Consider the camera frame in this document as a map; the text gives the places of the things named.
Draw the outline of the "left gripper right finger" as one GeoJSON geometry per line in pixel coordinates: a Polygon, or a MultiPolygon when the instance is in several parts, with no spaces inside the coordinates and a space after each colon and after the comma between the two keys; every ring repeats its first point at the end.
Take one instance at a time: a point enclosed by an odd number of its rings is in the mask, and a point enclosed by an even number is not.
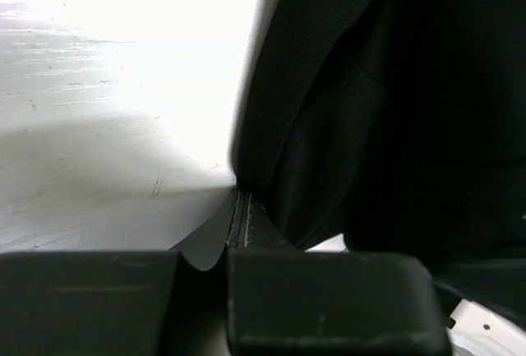
{"type": "Polygon", "coordinates": [[[239,249],[298,250],[272,222],[258,196],[254,196],[251,192],[244,192],[240,208],[239,249]]]}

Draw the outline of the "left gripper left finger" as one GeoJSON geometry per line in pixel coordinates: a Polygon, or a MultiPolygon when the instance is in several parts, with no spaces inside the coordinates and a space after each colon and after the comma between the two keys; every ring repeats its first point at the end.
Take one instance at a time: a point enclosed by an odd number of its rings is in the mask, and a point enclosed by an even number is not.
{"type": "Polygon", "coordinates": [[[211,270],[225,249],[238,196],[238,188],[230,188],[206,220],[169,251],[177,253],[195,270],[211,270]]]}

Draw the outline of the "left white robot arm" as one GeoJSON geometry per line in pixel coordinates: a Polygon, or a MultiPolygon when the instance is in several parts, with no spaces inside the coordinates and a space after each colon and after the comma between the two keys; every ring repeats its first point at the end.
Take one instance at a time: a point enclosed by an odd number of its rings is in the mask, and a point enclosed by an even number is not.
{"type": "Polygon", "coordinates": [[[162,355],[522,355],[525,249],[441,183],[242,190],[179,244],[162,355]]]}

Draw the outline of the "black skirt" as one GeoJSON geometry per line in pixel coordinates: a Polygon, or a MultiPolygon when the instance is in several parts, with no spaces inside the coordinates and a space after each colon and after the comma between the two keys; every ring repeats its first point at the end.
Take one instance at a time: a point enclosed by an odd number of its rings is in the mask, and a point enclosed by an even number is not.
{"type": "Polygon", "coordinates": [[[233,143],[291,244],[342,233],[525,315],[525,0],[279,0],[233,143]]]}

